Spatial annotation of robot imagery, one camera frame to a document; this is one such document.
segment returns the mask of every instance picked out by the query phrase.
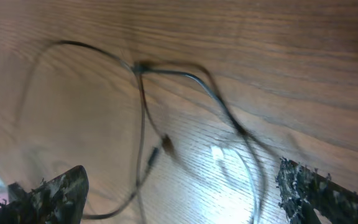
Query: cord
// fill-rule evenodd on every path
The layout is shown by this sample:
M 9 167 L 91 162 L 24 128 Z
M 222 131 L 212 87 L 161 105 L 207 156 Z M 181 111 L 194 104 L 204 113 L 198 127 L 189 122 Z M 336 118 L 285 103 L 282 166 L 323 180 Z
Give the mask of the cord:
M 144 215 L 144 208 L 143 208 L 143 203 L 142 203 L 142 198 L 141 198 L 141 194 L 140 194 L 140 188 L 143 186 L 144 182 L 146 181 L 147 177 L 150 174 L 151 168 L 152 168 L 152 166 L 153 166 L 153 164 L 155 162 L 156 157 L 158 156 L 158 148 L 155 147 L 153 152 L 152 152 L 152 154 L 150 155 L 149 161 L 147 163 L 147 168 L 145 170 L 144 177 L 143 177 L 143 179 L 141 179 L 140 165 L 141 165 L 143 148 L 144 148 L 145 114 L 147 114 L 147 118 L 149 119 L 154 131 L 161 137 L 162 142 L 163 142 L 162 144 L 163 145 L 167 144 L 165 141 L 170 141 L 170 140 L 166 135 L 163 135 L 157 129 L 157 127 L 156 127 L 156 125 L 155 125 L 155 123 L 154 123 L 154 121 L 153 121 L 153 119 L 152 119 L 152 117 L 150 115 L 150 111 L 149 111 L 148 106 L 147 106 L 147 101 L 145 99 L 144 86 L 143 86 L 143 80 L 142 80 L 142 76 L 145 73 L 159 73 L 159 74 L 166 74 L 166 75 L 177 75 L 177 76 L 187 77 L 187 78 L 190 78 L 190 79 L 194 80 L 221 107 L 221 109 L 223 110 L 223 113 L 229 118 L 229 120 L 230 120 L 231 124 L 233 125 L 234 129 L 237 131 L 237 133 L 240 136 L 242 136 L 244 138 L 244 141 L 246 142 L 246 145 L 250 146 L 248 141 L 247 141 L 247 136 L 248 136 L 247 131 L 239 124 L 239 122 L 231 114 L 231 112 L 229 111 L 227 106 L 224 104 L 223 100 L 220 97 L 218 97 L 215 94 L 215 92 L 213 90 L 211 90 L 210 87 L 207 84 L 205 84 L 205 82 L 202 81 L 202 79 L 198 78 L 196 75 L 193 75 L 193 74 L 187 73 L 187 72 L 152 69 L 152 68 L 150 68 L 148 66 L 141 65 L 141 64 L 135 64 L 135 66 L 131 67 L 128 63 L 126 63 L 125 61 L 123 61 L 122 59 L 120 59 L 118 56 L 116 56 L 114 54 L 111 54 L 111 53 L 109 53 L 109 52 L 107 52 L 105 50 L 102 50 L 100 48 L 94 47 L 92 45 L 88 45 L 88 44 L 84 44 L 82 42 L 77 42 L 77 41 L 72 41 L 72 40 L 52 41 L 50 43 L 50 45 L 48 45 L 47 48 L 45 49 L 45 51 L 43 51 L 42 53 L 45 53 L 46 50 L 48 50 L 49 48 L 51 48 L 53 46 L 56 46 L 56 45 L 75 45 L 75 46 L 91 49 L 91 50 L 99 52 L 99 53 L 101 53 L 103 55 L 108 56 L 109 58 L 119 62 L 121 64 L 121 66 L 126 68 L 128 71 L 133 72 L 135 77 L 136 77 L 137 84 L 138 84 L 138 87 L 139 87 L 140 110 L 141 110 L 141 126 L 140 126 L 139 150 L 138 150 L 137 162 L 136 162 L 136 185 L 135 185 L 135 190 L 122 203 L 122 205 L 119 206 L 114 211 L 112 211 L 110 213 L 107 213 L 107 214 L 102 214 L 102 215 L 83 214 L 83 219 L 100 220 L 100 219 L 114 217 L 114 216 L 120 214 L 133 201 L 133 199 L 137 196 L 138 202 L 139 202 L 139 209 L 140 209 L 140 215 L 141 215 L 142 223 L 146 223 L 145 215 Z M 240 156 L 240 154 L 238 152 L 237 152 L 237 154 L 241 158 L 242 162 L 244 163 L 244 166 L 246 167 L 246 171 L 250 174 L 250 169 L 247 166 L 245 160 L 243 160 L 243 158 Z M 255 215 L 256 215 L 257 219 L 259 217 L 259 209 L 257 208 L 257 204 L 256 204 L 256 193 L 255 193 L 256 191 L 255 191 L 254 181 L 253 181 L 253 178 L 252 178 L 251 175 L 249 175 L 249 178 L 250 178 L 250 184 L 252 186 L 252 191 L 253 191 L 253 194 L 254 194 L 254 212 L 252 213 L 252 220 L 255 220 L 254 219 Z

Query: wooden table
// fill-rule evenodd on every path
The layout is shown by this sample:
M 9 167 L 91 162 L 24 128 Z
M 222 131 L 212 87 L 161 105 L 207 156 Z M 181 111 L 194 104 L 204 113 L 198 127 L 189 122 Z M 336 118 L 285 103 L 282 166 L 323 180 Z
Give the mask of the wooden table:
M 90 181 L 85 212 L 104 213 L 134 186 L 137 85 L 108 58 L 78 47 L 50 49 L 34 65 L 56 39 L 129 63 L 182 62 L 164 67 L 201 78 L 184 63 L 207 68 L 265 144 L 254 145 L 261 170 L 202 88 L 147 75 L 152 116 L 180 158 L 162 153 L 142 189 L 149 223 L 247 223 L 252 193 L 236 149 L 265 189 L 261 223 L 287 221 L 274 181 L 282 156 L 358 193 L 358 0 L 0 0 L 0 175 L 29 190 L 82 164 Z M 158 137 L 149 123 L 146 131 L 147 155 Z M 227 149 L 226 176 L 211 146 Z M 139 223 L 138 214 L 132 203 L 103 223 Z

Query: thin black wire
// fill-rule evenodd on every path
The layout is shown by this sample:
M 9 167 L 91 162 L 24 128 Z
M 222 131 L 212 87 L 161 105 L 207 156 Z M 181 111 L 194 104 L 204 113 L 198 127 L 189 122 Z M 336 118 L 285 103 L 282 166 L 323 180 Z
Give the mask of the thin black wire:
M 72 41 L 72 40 L 57 40 L 57 41 L 53 41 L 50 43 L 49 46 L 47 46 L 47 48 L 45 49 L 44 52 L 45 53 L 46 50 L 48 50 L 49 48 L 56 46 L 56 45 L 75 45 L 75 46 L 79 46 L 79 47 L 84 47 L 87 49 L 91 49 L 94 51 L 97 51 L 103 55 L 108 56 L 109 58 L 114 59 L 115 61 L 119 62 L 124 68 L 126 68 L 127 70 L 131 71 L 134 73 L 136 80 L 137 80 L 137 84 L 139 87 L 139 95 L 140 95 L 140 110 L 141 110 L 141 126 L 140 126 L 140 141 L 139 141 L 139 151 L 138 151 L 138 156 L 137 156 L 137 162 L 136 162 L 136 188 L 135 190 L 130 194 L 130 196 L 124 201 L 124 203 L 119 206 L 117 209 L 115 209 L 114 211 L 107 213 L 107 214 L 102 214 L 102 215 L 88 215 L 88 214 L 83 214 L 83 219 L 89 219 L 89 220 L 100 220 L 100 219 L 105 219 L 105 218 L 111 218 L 113 216 L 116 216 L 118 214 L 120 214 L 132 201 L 133 199 L 137 196 L 138 201 L 139 201 L 139 210 L 140 210 L 140 216 L 142 219 L 142 223 L 146 223 L 145 220 L 145 214 L 144 214 L 144 206 L 142 203 L 142 198 L 141 198 L 141 194 L 140 194 L 140 188 L 143 186 L 143 183 L 145 182 L 146 178 L 149 176 L 150 171 L 151 171 L 151 167 L 152 167 L 152 162 L 150 162 L 151 157 L 149 159 L 149 164 L 146 168 L 145 171 L 145 175 L 143 177 L 143 179 L 141 179 L 140 176 L 140 168 L 141 168 L 141 160 L 142 160 L 142 155 L 143 155 L 143 149 L 144 149 L 144 136 L 145 136 L 145 113 L 147 114 L 147 117 L 154 129 L 154 131 L 162 138 L 163 134 L 157 129 L 151 115 L 150 115 L 150 111 L 148 109 L 147 106 L 147 101 L 145 99 L 145 93 L 144 93 L 144 86 L 143 86 L 143 80 L 142 80 L 142 76 L 145 73 L 160 73 L 160 74 L 167 74 L 167 75 L 177 75 L 177 76 L 181 76 L 181 77 L 187 77 L 190 78 L 192 80 L 194 80 L 195 82 L 197 82 L 204 90 L 205 92 L 221 107 L 221 109 L 223 110 L 223 113 L 229 118 L 231 124 L 234 126 L 234 129 L 238 132 L 238 134 L 240 136 L 242 136 L 244 138 L 244 141 L 246 142 L 246 145 L 249 146 L 248 140 L 247 140 L 247 131 L 238 123 L 238 121 L 235 119 L 235 117 L 231 114 L 231 112 L 229 111 L 229 109 L 227 108 L 227 106 L 224 104 L 223 100 L 220 99 L 220 97 L 218 97 L 215 92 L 213 90 L 210 89 L 210 87 L 205 84 L 204 81 L 202 81 L 200 78 L 198 78 L 196 75 L 193 75 L 191 73 L 187 73 L 187 72 L 178 72 L 178 71 L 170 71 L 170 70 L 158 70 L 158 69 L 152 69 L 149 68 L 147 66 L 142 66 L 142 65 L 136 65 L 134 67 L 129 66 L 128 63 L 126 63 L 125 61 L 121 60 L 118 56 L 111 54 L 105 50 L 99 49 L 97 47 L 94 47 L 92 45 L 88 45 L 88 44 L 84 44 L 82 42 L 77 42 L 77 41 Z M 254 212 L 252 214 L 252 218 L 251 220 L 254 221 L 254 218 L 256 218 L 256 220 L 259 219 L 259 209 L 257 209 L 257 205 L 254 205 Z

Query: cable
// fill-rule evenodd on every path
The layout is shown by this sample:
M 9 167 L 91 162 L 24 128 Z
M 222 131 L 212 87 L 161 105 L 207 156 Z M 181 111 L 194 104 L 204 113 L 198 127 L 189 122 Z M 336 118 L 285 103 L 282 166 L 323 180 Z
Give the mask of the cable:
M 213 90 L 211 90 L 210 87 L 207 84 L 205 84 L 205 82 L 202 81 L 202 79 L 198 78 L 196 75 L 193 75 L 193 74 L 187 73 L 187 72 L 152 69 L 152 68 L 150 68 L 148 66 L 141 65 L 141 64 L 135 64 L 135 66 L 131 67 L 128 63 L 126 63 L 125 61 L 121 60 L 118 56 L 116 56 L 114 54 L 111 54 L 111 53 L 109 53 L 109 52 L 107 52 L 105 50 L 99 49 L 99 48 L 94 47 L 92 45 L 88 45 L 88 44 L 84 44 L 82 42 L 77 42 L 77 41 L 72 41 L 72 40 L 52 41 L 50 43 L 50 45 L 48 45 L 47 48 L 45 49 L 45 51 L 43 51 L 42 53 L 45 53 L 46 50 L 48 50 L 49 48 L 51 48 L 53 46 L 56 46 L 56 45 L 75 45 L 75 46 L 79 46 L 79 47 L 84 47 L 84 48 L 91 49 L 91 50 L 94 50 L 96 52 L 99 52 L 99 53 L 101 53 L 103 55 L 106 55 L 111 59 L 114 59 L 115 61 L 119 62 L 121 64 L 121 66 L 126 68 L 128 71 L 131 71 L 131 72 L 134 73 L 134 75 L 136 77 L 136 80 L 137 80 L 138 87 L 139 87 L 140 110 L 141 110 L 141 125 L 140 125 L 139 150 L 138 150 L 137 162 L 136 162 L 136 185 L 135 185 L 135 190 L 124 201 L 124 203 L 121 206 L 119 206 L 117 209 L 115 209 L 114 211 L 112 211 L 110 213 L 107 213 L 107 214 L 102 214 L 102 215 L 83 214 L 83 219 L 100 220 L 100 219 L 111 218 L 113 216 L 116 216 L 116 215 L 120 214 L 133 201 L 133 199 L 137 196 L 138 202 L 139 202 L 139 209 L 140 209 L 140 216 L 141 216 L 141 219 L 142 219 L 142 223 L 146 223 L 145 215 L 144 215 L 143 203 L 142 203 L 141 194 L 140 194 L 140 188 L 143 186 L 145 180 L 147 179 L 147 177 L 150 174 L 150 171 L 151 171 L 151 168 L 152 168 L 152 166 L 154 164 L 155 158 L 158 156 L 158 148 L 155 147 L 153 152 L 152 152 L 152 154 L 150 155 L 149 161 L 148 161 L 148 164 L 147 164 L 147 168 L 145 170 L 145 175 L 144 175 L 143 179 L 141 179 L 140 165 L 141 165 L 141 160 L 142 160 L 142 154 L 143 154 L 143 148 L 144 148 L 144 138 L 145 138 L 145 114 L 147 114 L 147 118 L 149 119 L 154 131 L 161 137 L 161 139 L 163 141 L 163 143 L 162 143 L 163 145 L 164 145 L 164 141 L 169 140 L 169 138 L 166 135 L 163 135 L 157 129 L 157 127 L 156 127 L 156 125 L 155 125 L 155 123 L 154 123 L 154 121 L 153 121 L 153 119 L 152 119 L 152 117 L 150 115 L 150 111 L 149 111 L 149 108 L 147 106 L 147 101 L 145 99 L 144 86 L 143 86 L 143 80 L 142 80 L 142 76 L 145 73 L 159 73 L 159 74 L 166 74 L 166 75 L 177 75 L 177 76 L 187 77 L 187 78 L 190 78 L 190 79 L 194 80 L 221 107 L 221 109 L 223 110 L 223 113 L 229 118 L 229 120 L 230 120 L 231 124 L 233 125 L 234 129 L 237 131 L 237 133 L 239 135 L 241 135 L 244 138 L 244 141 L 245 141 L 246 145 L 250 146 L 248 141 L 247 141 L 247 136 L 248 136 L 247 131 L 239 124 L 239 122 L 231 114 L 231 112 L 229 111 L 227 106 L 224 104 L 223 100 L 220 99 L 220 97 L 218 97 L 215 94 L 215 92 Z M 252 220 L 254 220 L 255 213 L 256 213 L 255 216 L 257 217 L 256 219 L 258 220 L 260 210 L 258 209 L 258 206 L 256 204 L 256 190 L 255 190 L 254 180 L 253 180 L 253 178 L 252 178 L 252 176 L 250 174 L 250 169 L 249 169 L 248 165 L 246 164 L 245 160 L 240 156 L 240 154 L 238 152 L 237 152 L 237 154 L 241 158 L 242 162 L 244 163 L 244 166 L 246 167 L 246 171 L 249 173 L 250 184 L 252 186 L 252 191 L 253 191 L 253 194 L 254 194 L 254 212 L 252 213 Z

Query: brown wooden tabletop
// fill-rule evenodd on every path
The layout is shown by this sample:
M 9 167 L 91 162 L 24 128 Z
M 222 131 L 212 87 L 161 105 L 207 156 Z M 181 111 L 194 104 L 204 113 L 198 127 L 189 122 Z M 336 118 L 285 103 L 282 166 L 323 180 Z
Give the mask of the brown wooden tabletop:
M 105 213 L 134 186 L 136 80 L 73 46 L 50 49 L 35 65 L 45 43 L 58 39 L 131 64 L 180 62 L 162 67 L 203 79 L 189 65 L 206 68 L 265 146 L 254 145 L 258 169 L 195 82 L 145 76 L 152 116 L 180 158 L 162 153 L 142 189 L 148 223 L 247 223 L 252 192 L 233 150 L 250 165 L 259 195 L 265 192 L 261 223 L 287 221 L 275 188 L 282 156 L 358 193 L 358 0 L 0 0 L 0 176 L 29 190 L 83 165 L 85 212 Z M 147 123 L 145 155 L 158 143 Z M 227 149 L 226 174 L 212 146 Z M 133 202 L 118 217 L 83 223 L 140 223 L 139 209 Z

